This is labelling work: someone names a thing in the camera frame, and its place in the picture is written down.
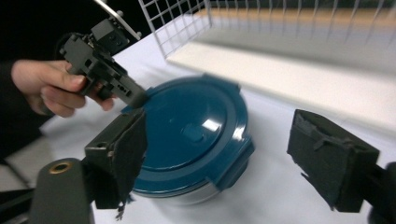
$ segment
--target wire rack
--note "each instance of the wire rack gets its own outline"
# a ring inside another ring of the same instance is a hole
[[[396,50],[394,0],[139,2],[164,57],[213,29]]]

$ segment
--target round container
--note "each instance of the round container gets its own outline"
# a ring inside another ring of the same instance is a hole
[[[239,87],[208,75],[148,90],[148,150],[134,193],[198,203],[231,187],[254,151]]]

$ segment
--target white table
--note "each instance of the white table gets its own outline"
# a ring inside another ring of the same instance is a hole
[[[201,75],[167,63],[152,35],[115,59],[145,88],[178,77]],[[116,210],[93,209],[96,223],[366,223],[370,205],[365,203],[360,214],[332,212],[286,153],[294,110],[304,108],[258,91],[242,89],[241,94],[247,103],[249,132],[256,150],[232,188],[209,201],[189,206],[134,196],[136,201],[126,206],[122,222],[116,222]],[[113,110],[102,112],[98,105],[89,102],[71,119],[48,122],[42,130],[50,140],[54,158],[82,159],[83,148],[124,107],[123,102],[117,101]],[[396,140],[390,135],[347,120],[327,118],[380,149],[381,166],[396,161]]]

